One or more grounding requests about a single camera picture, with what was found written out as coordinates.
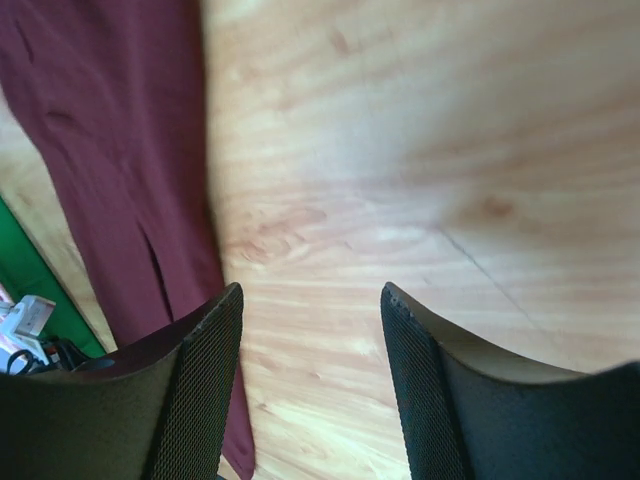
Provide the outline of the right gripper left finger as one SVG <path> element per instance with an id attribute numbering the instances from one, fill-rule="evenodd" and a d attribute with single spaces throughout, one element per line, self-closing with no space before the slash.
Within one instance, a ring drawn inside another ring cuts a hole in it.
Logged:
<path id="1" fill-rule="evenodd" d="M 1 378 L 5 479 L 213 479 L 243 291 L 71 372 Z"/>

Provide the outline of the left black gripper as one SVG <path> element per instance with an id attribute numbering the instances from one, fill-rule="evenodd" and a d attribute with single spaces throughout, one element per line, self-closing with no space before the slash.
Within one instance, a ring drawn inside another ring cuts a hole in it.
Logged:
<path id="1" fill-rule="evenodd" d="M 68 339 L 51 337 L 40 343 L 44 356 L 31 350 L 12 353 L 6 363 L 7 375 L 35 375 L 49 371 L 71 372 L 85 362 L 85 354 Z"/>

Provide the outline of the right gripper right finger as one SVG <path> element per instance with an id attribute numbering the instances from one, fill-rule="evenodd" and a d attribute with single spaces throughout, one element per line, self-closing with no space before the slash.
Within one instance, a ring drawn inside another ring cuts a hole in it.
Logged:
<path id="1" fill-rule="evenodd" d="M 597 373 L 499 347 L 395 284 L 380 310 L 414 479 L 635 479 L 639 365 Z"/>

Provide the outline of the maroon t shirt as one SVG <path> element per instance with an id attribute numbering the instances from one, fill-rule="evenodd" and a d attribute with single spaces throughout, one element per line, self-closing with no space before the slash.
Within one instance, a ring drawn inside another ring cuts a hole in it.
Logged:
<path id="1" fill-rule="evenodd" d="M 1 87 L 49 172 L 117 350 L 231 284 L 208 195 L 196 1 L 5 1 Z M 221 460 L 256 452 L 240 359 Z"/>

